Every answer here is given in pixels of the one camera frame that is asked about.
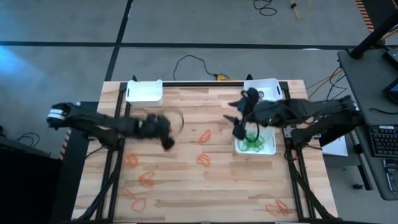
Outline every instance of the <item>wooden table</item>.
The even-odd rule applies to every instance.
[[[287,82],[292,98],[307,98],[302,80]],[[104,83],[99,113],[114,116],[119,85],[119,82]],[[162,107],[180,109],[185,119],[184,129],[170,152],[164,152],[158,141],[126,140],[123,159],[133,153],[138,165],[132,169],[127,161],[123,162],[114,222],[297,221],[282,131],[276,130],[277,152],[273,156],[234,153],[233,125],[223,114],[239,115],[228,102],[240,99],[241,89],[164,88]],[[198,139],[207,129],[211,131],[210,140],[199,144]],[[312,140],[310,144],[319,147],[318,141]],[[90,143],[88,152],[98,147],[98,142]],[[79,217],[100,191],[106,153],[104,149],[87,158],[73,218]],[[210,166],[197,164],[200,154],[208,155]],[[326,209],[337,216],[322,152],[306,148],[303,156],[311,189]],[[138,181],[139,176],[148,171],[155,174],[153,187]],[[109,195],[104,215],[108,212]],[[302,191],[300,196],[304,214],[308,216]],[[286,204],[284,212],[267,211],[267,208],[272,210],[269,205],[276,205],[276,199]]]

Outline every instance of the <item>concrete floor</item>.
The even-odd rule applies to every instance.
[[[115,42],[127,0],[3,0],[0,42]],[[304,11],[307,2],[300,3]],[[263,17],[243,0],[135,0],[123,42],[355,45],[369,32],[354,0],[313,1],[308,19],[298,21],[288,0]],[[398,38],[388,40],[398,43]],[[54,103],[97,101],[112,47],[7,47],[0,45],[0,125],[11,139],[40,135],[37,148],[57,157],[65,130],[47,128]],[[205,59],[210,72],[233,79],[304,79],[307,86],[338,66],[334,50],[144,49],[121,48],[112,80],[172,80],[177,60],[186,54]],[[186,58],[178,80],[209,80],[200,62]],[[340,86],[348,87],[345,79]],[[314,100],[323,100],[329,86]],[[352,167],[328,166],[338,213],[345,220],[396,223],[398,202],[383,201],[377,190],[353,190],[360,182]]]

